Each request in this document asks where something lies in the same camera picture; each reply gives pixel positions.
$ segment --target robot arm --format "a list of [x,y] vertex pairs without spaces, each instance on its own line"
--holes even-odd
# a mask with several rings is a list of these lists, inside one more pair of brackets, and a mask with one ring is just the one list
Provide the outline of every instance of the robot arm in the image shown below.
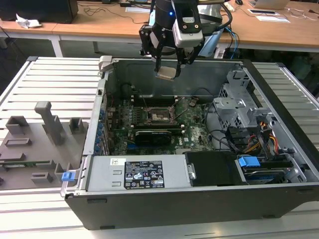
[[[192,64],[200,53],[205,44],[204,37],[230,24],[232,16],[222,4],[225,1],[227,0],[156,0],[154,25],[143,25],[139,33],[142,40],[141,55],[152,56],[158,77],[167,80],[178,77],[181,68]],[[213,11],[210,4],[215,4],[218,11]],[[222,24],[219,4],[228,14],[229,20],[225,24]],[[209,13],[200,14],[198,5],[206,5],[202,11]],[[187,53],[185,48],[192,48],[192,51]],[[161,56],[173,54],[177,56],[176,69],[160,65]]]

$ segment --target aluminum profile table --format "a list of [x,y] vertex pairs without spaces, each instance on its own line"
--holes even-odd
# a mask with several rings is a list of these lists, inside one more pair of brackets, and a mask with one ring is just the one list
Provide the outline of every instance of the aluminum profile table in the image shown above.
[[[39,57],[26,62],[0,97],[0,139],[6,135],[5,123],[12,115],[24,115],[28,122],[41,122],[33,112],[40,100],[52,101],[52,112],[61,121],[82,117],[89,122],[99,80],[98,61]],[[286,68],[272,63],[255,63],[255,66],[319,147],[318,102]],[[255,93],[263,103],[259,93]],[[319,238],[319,202],[303,204],[280,219],[88,231],[59,191],[59,188],[0,191],[0,238]]]

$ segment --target wooden desk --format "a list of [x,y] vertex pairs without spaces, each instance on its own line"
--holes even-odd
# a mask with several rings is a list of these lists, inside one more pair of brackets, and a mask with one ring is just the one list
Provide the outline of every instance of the wooden desk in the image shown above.
[[[90,5],[87,2],[80,2],[80,4]],[[88,9],[89,7],[79,5],[78,15],[72,24],[57,24],[53,29],[53,34],[139,39],[139,29],[143,25],[143,22],[147,22],[149,19],[149,14],[147,13],[125,12],[125,7],[120,7],[119,5],[97,7],[90,5],[92,9],[99,7],[103,7],[100,12],[89,16],[88,14],[92,14],[92,12],[88,12],[88,14],[84,12],[84,9]]]
[[[287,17],[291,23],[259,21],[247,9],[252,9],[248,0],[235,12],[232,12],[232,29],[240,37],[239,48],[287,50],[303,52],[319,52],[319,19],[315,13],[309,13],[312,9],[319,12],[319,4],[309,2],[291,1],[287,7],[304,10],[305,15],[316,19],[297,19],[291,13],[284,10],[277,10],[281,15]],[[234,0],[230,2],[234,8],[239,7]],[[219,47],[224,48],[230,42],[228,33],[223,33],[220,38]]]
[[[319,4],[307,2],[289,2],[288,7],[304,10],[310,19],[297,19],[291,16],[287,10],[279,10],[282,16],[286,16],[291,23],[265,22],[247,11],[252,8],[248,0],[243,0],[244,5],[232,13],[232,28],[240,37],[239,48],[319,52],[319,19],[318,15],[308,13],[309,9],[319,12]],[[103,10],[89,16],[84,12],[87,6],[79,6],[79,12],[72,24],[43,23],[43,27],[24,29],[15,22],[0,22],[1,26],[11,36],[16,38],[49,39],[52,42],[57,57],[63,57],[60,46],[61,40],[93,41],[95,51],[98,51],[97,42],[126,42],[140,43],[139,29],[143,25],[135,22],[148,20],[147,13],[128,13],[119,5],[91,5],[92,2],[79,2],[81,5],[90,5],[90,8]],[[234,8],[239,5],[235,0],[230,2]],[[224,33],[218,44],[218,51],[223,51],[230,43],[230,36]]]

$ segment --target table leg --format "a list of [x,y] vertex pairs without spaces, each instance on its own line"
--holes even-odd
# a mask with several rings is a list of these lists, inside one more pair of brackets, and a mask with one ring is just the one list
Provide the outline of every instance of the table leg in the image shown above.
[[99,53],[99,45],[97,41],[93,41],[93,48],[95,53]]
[[218,43],[215,51],[214,58],[222,59],[227,48],[226,44]]
[[62,51],[62,47],[61,47],[60,37],[57,35],[53,35],[50,37],[50,41],[52,43],[55,56],[56,57],[63,57],[63,51]]

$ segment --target power supply label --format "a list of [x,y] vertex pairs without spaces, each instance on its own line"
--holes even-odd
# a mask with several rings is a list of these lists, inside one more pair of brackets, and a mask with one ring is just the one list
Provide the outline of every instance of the power supply label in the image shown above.
[[124,187],[126,189],[164,188],[162,162],[125,162]]

